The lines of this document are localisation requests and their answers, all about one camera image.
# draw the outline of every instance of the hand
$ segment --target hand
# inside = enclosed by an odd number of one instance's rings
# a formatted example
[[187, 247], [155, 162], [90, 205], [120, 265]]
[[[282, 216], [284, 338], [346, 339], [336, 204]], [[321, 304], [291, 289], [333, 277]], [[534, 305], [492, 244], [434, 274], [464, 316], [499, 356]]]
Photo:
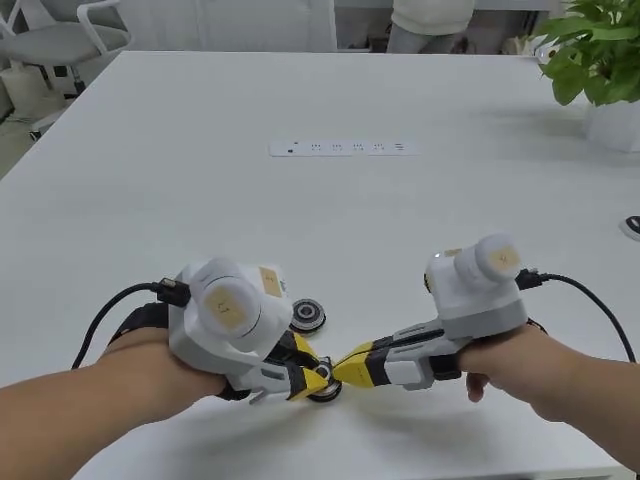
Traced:
[[222, 376], [193, 370], [169, 350], [168, 332], [141, 328], [127, 333], [106, 349], [95, 368], [121, 379], [123, 388], [140, 400], [141, 424], [165, 420], [203, 397], [218, 395]]
[[476, 342], [459, 355], [467, 375], [469, 400], [479, 402], [488, 383], [523, 400], [547, 420], [559, 420], [563, 399], [583, 355], [536, 327], [524, 326]]

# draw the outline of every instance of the wrist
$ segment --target wrist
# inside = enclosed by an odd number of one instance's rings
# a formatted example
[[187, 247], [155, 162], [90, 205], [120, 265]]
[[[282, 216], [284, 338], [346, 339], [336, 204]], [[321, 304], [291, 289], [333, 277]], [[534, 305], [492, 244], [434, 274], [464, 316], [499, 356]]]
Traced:
[[589, 370], [590, 357], [563, 346], [554, 362], [556, 368], [545, 390], [533, 408], [543, 418], [554, 422], [569, 422], [574, 408], [573, 398], [579, 389], [585, 371]]

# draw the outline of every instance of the power strip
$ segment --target power strip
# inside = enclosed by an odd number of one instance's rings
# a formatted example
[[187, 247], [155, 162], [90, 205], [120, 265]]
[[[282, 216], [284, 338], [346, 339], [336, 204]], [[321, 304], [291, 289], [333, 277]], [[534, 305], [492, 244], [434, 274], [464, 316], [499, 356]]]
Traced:
[[272, 157], [355, 157], [419, 155], [412, 142], [370, 142], [358, 140], [277, 141], [269, 144]]

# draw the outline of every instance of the metal bearing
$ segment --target metal bearing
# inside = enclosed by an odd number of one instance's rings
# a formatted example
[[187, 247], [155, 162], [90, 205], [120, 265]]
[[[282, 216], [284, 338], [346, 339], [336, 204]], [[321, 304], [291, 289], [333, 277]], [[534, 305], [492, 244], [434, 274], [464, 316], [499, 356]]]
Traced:
[[313, 333], [320, 330], [326, 320], [322, 305], [310, 298], [304, 298], [293, 304], [290, 328], [296, 333]]
[[315, 372], [324, 377], [329, 382], [329, 385], [319, 392], [309, 395], [309, 400], [316, 403], [328, 403], [335, 400], [342, 391], [342, 382], [333, 378], [331, 358], [321, 358], [320, 365], [316, 367]]

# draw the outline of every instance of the potted plant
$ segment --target potted plant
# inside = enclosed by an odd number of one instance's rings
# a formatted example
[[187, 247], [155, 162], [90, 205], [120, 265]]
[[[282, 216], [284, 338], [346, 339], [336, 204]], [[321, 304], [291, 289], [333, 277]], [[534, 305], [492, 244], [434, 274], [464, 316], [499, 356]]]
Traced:
[[640, 0], [571, 0], [569, 16], [539, 30], [559, 48], [544, 75], [568, 105], [581, 92], [594, 105], [587, 138], [609, 148], [640, 151]]

